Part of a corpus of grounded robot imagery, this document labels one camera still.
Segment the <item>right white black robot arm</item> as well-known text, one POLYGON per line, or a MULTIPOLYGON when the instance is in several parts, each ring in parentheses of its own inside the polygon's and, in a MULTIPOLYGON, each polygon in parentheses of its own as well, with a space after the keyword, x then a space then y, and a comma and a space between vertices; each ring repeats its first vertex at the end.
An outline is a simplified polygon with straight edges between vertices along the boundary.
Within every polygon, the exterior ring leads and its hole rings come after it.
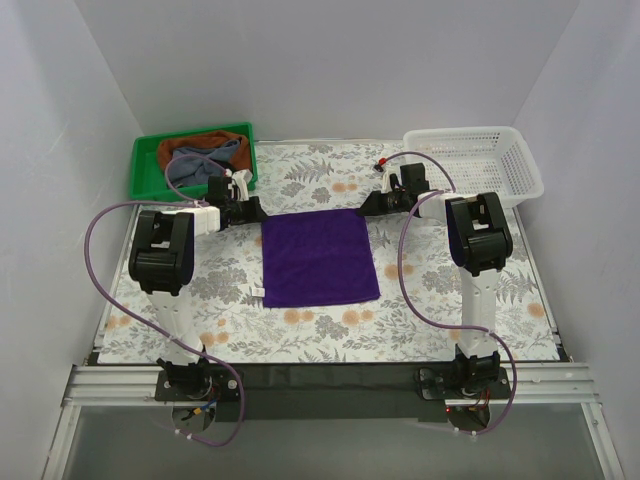
POLYGON ((406 212, 397 253, 401 294, 411 312, 429 326, 459 331, 454 359, 418 371, 422 389, 443 395, 488 395, 500 381, 498 349, 506 343, 495 333, 496 289, 513 240, 499 196, 494 192, 460 196, 450 175, 448 190, 430 187, 422 164, 409 164, 400 173, 383 175, 382 190, 368 195, 356 210, 361 217, 406 212), (403 273, 405 237, 413 219, 436 220, 447 227, 449 252, 461 279, 461 323, 443 324, 427 319, 411 301, 403 273))

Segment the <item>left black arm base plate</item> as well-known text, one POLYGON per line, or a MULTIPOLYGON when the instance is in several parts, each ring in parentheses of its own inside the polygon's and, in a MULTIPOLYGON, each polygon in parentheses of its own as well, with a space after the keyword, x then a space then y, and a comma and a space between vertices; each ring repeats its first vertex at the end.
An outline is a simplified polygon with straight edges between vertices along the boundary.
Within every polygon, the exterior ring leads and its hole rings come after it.
POLYGON ((164 402, 237 402, 239 382, 225 368, 214 365, 172 366, 157 377, 154 399, 164 402))

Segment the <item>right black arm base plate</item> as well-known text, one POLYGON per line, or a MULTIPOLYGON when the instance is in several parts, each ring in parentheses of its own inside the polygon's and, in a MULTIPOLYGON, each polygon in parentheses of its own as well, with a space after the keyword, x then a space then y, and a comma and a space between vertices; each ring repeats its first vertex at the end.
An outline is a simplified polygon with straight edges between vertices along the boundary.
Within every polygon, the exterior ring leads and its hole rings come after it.
POLYGON ((489 396, 489 399, 506 400, 512 392, 505 369, 499 371, 497 380, 464 387, 454 385, 452 380, 445 378, 445 374, 443 369, 436 368, 421 368, 414 374, 418 393, 423 399, 476 401, 489 396))

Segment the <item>grey blue towel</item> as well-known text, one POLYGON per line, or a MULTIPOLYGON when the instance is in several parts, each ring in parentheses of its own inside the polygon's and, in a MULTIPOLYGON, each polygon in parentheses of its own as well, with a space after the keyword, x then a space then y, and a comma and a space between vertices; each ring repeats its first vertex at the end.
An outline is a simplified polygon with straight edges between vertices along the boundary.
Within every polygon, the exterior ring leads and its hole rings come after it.
POLYGON ((241 146, 240 140, 228 140, 219 147, 179 147, 172 153, 167 178, 176 188, 208 183, 211 176, 224 177, 235 172, 231 159, 241 146))

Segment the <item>purple towel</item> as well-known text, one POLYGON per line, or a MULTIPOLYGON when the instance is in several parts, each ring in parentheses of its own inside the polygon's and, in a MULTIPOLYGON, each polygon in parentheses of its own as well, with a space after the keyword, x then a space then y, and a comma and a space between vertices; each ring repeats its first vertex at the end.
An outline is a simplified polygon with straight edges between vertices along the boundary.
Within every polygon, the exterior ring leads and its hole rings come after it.
POLYGON ((376 300, 366 220, 354 209, 272 216, 262 224, 263 305, 306 308, 376 300))

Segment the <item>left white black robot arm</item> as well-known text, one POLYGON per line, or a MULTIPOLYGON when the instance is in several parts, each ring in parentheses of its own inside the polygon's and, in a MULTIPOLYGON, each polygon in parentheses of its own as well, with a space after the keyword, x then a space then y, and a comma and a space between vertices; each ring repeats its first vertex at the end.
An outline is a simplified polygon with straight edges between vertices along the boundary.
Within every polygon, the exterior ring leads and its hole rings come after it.
POLYGON ((208 180, 202 201, 176 210, 139 214, 128 270, 151 302, 159 327, 168 334, 168 353, 158 360, 170 387, 190 399, 210 394, 214 381, 201 356, 204 345, 193 328, 188 284, 195 270, 198 236, 267 219, 258 197, 249 195, 253 174, 240 170, 208 180))

